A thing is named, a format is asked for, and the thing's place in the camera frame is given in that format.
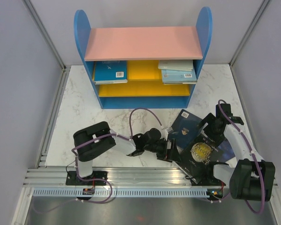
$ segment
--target gray wall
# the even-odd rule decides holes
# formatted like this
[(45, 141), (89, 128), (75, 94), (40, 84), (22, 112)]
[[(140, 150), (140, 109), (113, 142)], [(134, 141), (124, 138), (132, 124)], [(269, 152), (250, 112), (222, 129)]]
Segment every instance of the gray wall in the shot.
[(81, 65), (74, 15), (83, 9), (92, 27), (192, 26), (203, 6), (213, 14), (207, 63), (229, 63), (262, 0), (31, 0), (60, 56)]
[(272, 1), (235, 64), (257, 149), (281, 188), (281, 0)]
[(10, 224), (36, 162), (61, 75), (20, 0), (0, 0), (0, 225)]

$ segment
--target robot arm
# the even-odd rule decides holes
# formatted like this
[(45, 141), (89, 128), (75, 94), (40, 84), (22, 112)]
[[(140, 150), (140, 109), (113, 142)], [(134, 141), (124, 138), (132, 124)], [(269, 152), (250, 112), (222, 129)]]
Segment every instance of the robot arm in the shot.
[[(244, 131), (244, 126), (243, 125), (238, 125), (238, 127), (243, 131), (242, 133), (246, 135)], [(229, 141), (235, 157), (237, 161), (243, 160), (243, 159), (248, 159), (250, 161), (253, 161), (253, 157), (250, 154), (249, 148), (245, 142), (245, 140), (242, 138), (240, 133), (236, 130), (234, 126), (231, 124), (226, 125), (225, 131), (224, 131), (224, 136), (227, 138)], [(250, 142), (250, 145), (255, 152), (255, 156), (258, 162), (261, 162), (263, 158), (258, 154), (258, 152), (255, 150), (253, 147), (253, 144)], [(223, 181), (227, 186), (229, 186), (231, 176), (234, 172), (234, 168), (231, 168), (227, 165), (220, 165), (217, 164), (213, 168), (213, 175), (215, 178)]]
[(216, 117), (210, 113), (199, 124), (199, 126), (203, 126), (205, 123), (208, 123), (204, 128), (204, 132), (217, 145), (227, 138), (237, 159), (235, 168), (223, 164), (213, 165), (213, 177), (223, 181), (229, 186), (231, 196), (234, 199), (261, 201), (261, 178), (258, 175), (256, 163), (252, 157), (252, 153), (254, 153), (262, 173), (265, 188), (265, 201), (269, 201), (275, 174), (273, 163), (264, 161), (253, 147), (251, 141), (246, 138), (251, 147), (250, 152), (248, 144), (242, 137), (242, 135), (247, 137), (244, 131), (243, 121), (240, 117), (233, 116), (230, 104), (221, 104), (220, 106), (229, 119), (237, 124), (241, 132), (225, 118), (220, 111), (219, 105), (216, 106)]
[(91, 176), (93, 160), (109, 149), (117, 150), (131, 157), (139, 156), (147, 150), (156, 153), (159, 160), (181, 161), (175, 141), (172, 141), (170, 147), (167, 148), (168, 141), (161, 139), (161, 132), (155, 128), (144, 134), (136, 134), (129, 138), (114, 132), (110, 129), (108, 123), (103, 121), (77, 131), (74, 134), (75, 146), (77, 147), (103, 135), (106, 137), (77, 149), (77, 165), (80, 177)]

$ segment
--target marble surface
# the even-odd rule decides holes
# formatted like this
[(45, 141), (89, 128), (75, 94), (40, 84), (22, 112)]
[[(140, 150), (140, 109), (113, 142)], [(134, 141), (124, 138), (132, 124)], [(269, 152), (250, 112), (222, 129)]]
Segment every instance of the marble surface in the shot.
[[(232, 105), (232, 113), (247, 123), (240, 104), (229, 65), (204, 65), (187, 111), (205, 117), (215, 114), (219, 99)], [(102, 110), (94, 94), (90, 80), (83, 66), (72, 66), (62, 98), (58, 118), (48, 150), (46, 165), (68, 165), (74, 161), (71, 149), (73, 134), (101, 121), (107, 121), (117, 133), (129, 136), (129, 114), (131, 110)], [(180, 109), (153, 109), (163, 126), (169, 127)], [(138, 110), (132, 116), (133, 133), (144, 133), (151, 128), (160, 128), (156, 119), (147, 111)], [(145, 152), (138, 157), (128, 157), (109, 150), (93, 161), (93, 166), (106, 167), (176, 167), (175, 164), (156, 159), (156, 154)]]

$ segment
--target metal frame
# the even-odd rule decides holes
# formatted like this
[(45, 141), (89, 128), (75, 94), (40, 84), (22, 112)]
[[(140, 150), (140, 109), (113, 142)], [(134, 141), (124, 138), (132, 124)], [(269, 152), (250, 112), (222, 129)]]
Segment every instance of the metal frame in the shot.
[(232, 67), (235, 63), (235, 61), (237, 60), (237, 57), (239, 56), (239, 54), (241, 53), (244, 45), (247, 43), (248, 39), (250, 38), (252, 32), (254, 31), (258, 21), (260, 20), (261, 16), (263, 15), (263, 13), (265, 12), (266, 8), (268, 7), (269, 3), (272, 0), (263, 0), (259, 9), (257, 10), (256, 14), (254, 15), (254, 18), (252, 19), (248, 29), (246, 30), (242, 40), (240, 41), (234, 55), (232, 56), (232, 59), (229, 63), (229, 65)]
[(59, 113), (62, 97), (63, 97), (63, 94), (64, 94), (65, 86), (66, 86), (66, 83), (67, 83), (69, 71), (70, 71), (70, 67), (67, 67), (62, 72), (62, 75), (60, 77), (59, 86), (58, 86), (58, 89), (57, 89), (56, 94), (54, 96), (54, 102), (53, 102), (53, 106), (52, 106), (52, 109), (51, 109), (50, 117), (47, 121), (46, 130), (45, 130), (45, 133), (43, 135), (40, 148), (38, 150), (35, 168), (38, 168), (39, 166), (45, 166), (47, 151), (48, 151), (48, 148), (50, 146), (50, 142), (51, 142), (51, 138), (52, 138), (52, 135), (53, 135), (55, 123), (56, 123), (56, 120), (57, 120), (57, 117), (58, 117), (58, 113)]
[(33, 4), (31, 3), (30, 0), (22, 0), (23, 4), (26, 6), (28, 12), (30, 13), (32, 19), (34, 20), (36, 26), (38, 27), (40, 33), (42, 34), (44, 40), (46, 41), (46, 43), (48, 44), (48, 46), (51, 48), (53, 54), (56, 57), (56, 60), (58, 61), (60, 67), (62, 69), (65, 69), (65, 64), (63, 63), (62, 58), (60, 57), (55, 45), (53, 44), (50, 36), (48, 35), (48, 32), (46, 31), (43, 23), (41, 22), (41, 19), (38, 15), (38, 13), (36, 12)]
[[(111, 189), (105, 187), (95, 187), (93, 197), (110, 196), (124, 198), (208, 198), (206, 188), (118, 188)], [(33, 196), (35, 197), (72, 197), (83, 198), (89, 196), (84, 193), (83, 187), (60, 188), (60, 187), (36, 187), (34, 188)]]
[[(36, 23), (39, 31), (43, 35), (45, 41), (52, 49), (60, 67), (62, 68), (62, 76), (60, 78), (59, 86), (56, 91), (54, 103), (52, 106), (50, 118), (47, 122), (46, 131), (39, 149), (37, 162), (35, 167), (37, 169), (29, 169), (27, 171), (26, 178), (24, 180), (20, 199), (15, 210), (14, 218), (12, 220), (13, 225), (24, 224), (28, 215), (28, 210), (31, 202), (34, 188), (73, 188), (65, 186), (66, 172), (65, 166), (53, 166), (46, 167), (46, 155), (50, 144), (51, 137), (53, 135), (54, 125), (57, 119), (59, 108), (61, 105), (62, 96), (65, 90), (65, 85), (68, 79), (70, 68), (66, 68), (60, 55), (58, 54), (53, 42), (51, 41), (45, 27), (43, 26), (33, 4), (30, 0), (22, 0), (26, 8), (28, 9), (32, 19)], [(241, 50), (246, 44), (248, 38), (256, 27), (257, 22), (260, 20), (265, 9), (269, 5), (271, 0), (263, 0), (258, 11), (256, 12), (252, 22), (250, 23), (244, 37), (242, 38), (238, 48), (235, 51), (234, 56), (230, 62), (231, 71), (233, 74), (233, 65), (237, 60)], [(244, 109), (244, 115), (246, 116), (246, 109), (243, 105), (242, 98), (240, 96), (242, 107)], [(246, 116), (248, 127), (250, 128), (250, 121)], [(137, 185), (137, 188), (167, 188), (172, 189), (194, 189), (199, 190), (202, 188), (218, 189), (219, 186), (191, 186), (189, 180), (185, 179), (185, 174), (178, 168), (107, 168), (107, 167), (95, 167), (94, 170), (108, 171), (108, 181), (110, 181), (116, 188), (133, 188)], [(272, 208), (276, 216), (278, 225), (281, 225), (281, 194), (279, 192), (277, 183), (275, 182), (273, 187), (273, 196), (271, 199)]]

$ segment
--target dark blue book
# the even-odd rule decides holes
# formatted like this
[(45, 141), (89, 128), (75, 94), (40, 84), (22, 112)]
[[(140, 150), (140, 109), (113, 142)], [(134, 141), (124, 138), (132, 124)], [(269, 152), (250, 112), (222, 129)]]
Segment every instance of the dark blue book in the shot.
[(177, 163), (191, 179), (198, 183), (205, 177), (206, 166), (210, 162), (227, 162), (235, 157), (228, 140), (219, 146), (197, 129), (202, 119), (196, 115), (181, 110), (171, 129), (168, 129), (168, 139), (176, 139), (176, 145), (181, 152), (182, 162)]
[(127, 61), (97, 61), (94, 67), (95, 84), (126, 83)]
[(197, 129), (201, 118), (182, 109), (169, 130), (168, 139), (176, 139), (178, 149), (185, 149), (202, 129)]

